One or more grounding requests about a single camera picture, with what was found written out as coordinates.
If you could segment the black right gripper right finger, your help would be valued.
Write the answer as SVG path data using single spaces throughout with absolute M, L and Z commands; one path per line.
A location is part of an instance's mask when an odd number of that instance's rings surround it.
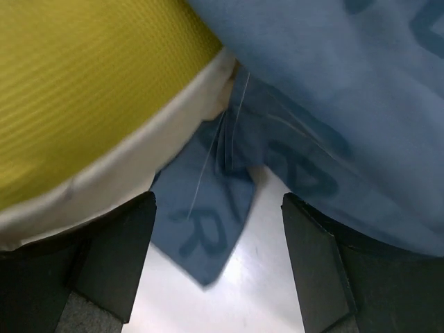
M 442 332 L 443 260 L 367 237 L 294 194 L 284 233 L 306 332 Z

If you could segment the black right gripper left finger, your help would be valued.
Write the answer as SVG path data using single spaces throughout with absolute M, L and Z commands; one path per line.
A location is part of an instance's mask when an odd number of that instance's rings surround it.
M 71 232 L 1 252 L 2 332 L 120 332 L 151 240 L 145 192 Z

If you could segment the blue cartoon print pillowcase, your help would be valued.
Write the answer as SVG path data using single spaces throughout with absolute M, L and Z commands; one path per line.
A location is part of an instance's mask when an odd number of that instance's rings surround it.
M 152 190 L 152 243 L 220 275 L 269 168 L 371 238 L 443 255 L 443 2 L 192 1 L 241 66 Z

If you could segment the white pillow with yellow edge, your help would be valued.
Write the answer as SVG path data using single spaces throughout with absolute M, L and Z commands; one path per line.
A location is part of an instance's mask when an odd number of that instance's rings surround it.
M 1 249 L 146 191 L 236 63 L 184 1 L 2 1 Z

